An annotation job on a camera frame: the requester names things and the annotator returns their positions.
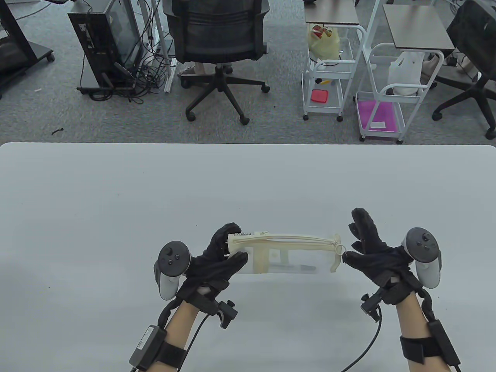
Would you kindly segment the person's right hand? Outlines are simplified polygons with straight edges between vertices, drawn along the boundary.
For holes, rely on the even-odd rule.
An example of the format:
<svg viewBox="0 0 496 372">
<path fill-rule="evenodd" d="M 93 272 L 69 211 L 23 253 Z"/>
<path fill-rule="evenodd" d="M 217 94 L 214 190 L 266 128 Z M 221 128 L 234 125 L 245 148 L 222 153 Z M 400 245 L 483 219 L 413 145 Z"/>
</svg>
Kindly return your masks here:
<svg viewBox="0 0 496 372">
<path fill-rule="evenodd" d="M 377 227 L 370 214 L 363 208 L 351 212 L 353 222 L 349 224 L 357 241 L 353 250 L 342 255 L 342 261 L 361 271 L 381 290 L 383 303 L 397 305 L 413 292 L 422 290 L 418 279 L 410 269 L 413 259 L 400 246 L 390 247 L 379 237 Z"/>
</svg>

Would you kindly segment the person's left hand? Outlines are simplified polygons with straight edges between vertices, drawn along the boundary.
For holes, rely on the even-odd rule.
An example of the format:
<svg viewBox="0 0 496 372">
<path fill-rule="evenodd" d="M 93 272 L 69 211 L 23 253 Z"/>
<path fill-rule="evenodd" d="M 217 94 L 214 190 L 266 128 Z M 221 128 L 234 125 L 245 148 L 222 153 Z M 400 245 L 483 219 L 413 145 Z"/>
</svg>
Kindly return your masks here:
<svg viewBox="0 0 496 372">
<path fill-rule="evenodd" d="M 241 233 L 241 228 L 234 222 L 218 229 L 203 254 L 192 258 L 186 271 L 186 280 L 177 293 L 177 297 L 186 300 L 200 288 L 206 288 L 206 296 L 214 299 L 229 285 L 230 278 L 248 262 L 248 254 L 237 252 L 233 255 L 228 250 L 228 235 Z"/>
</svg>

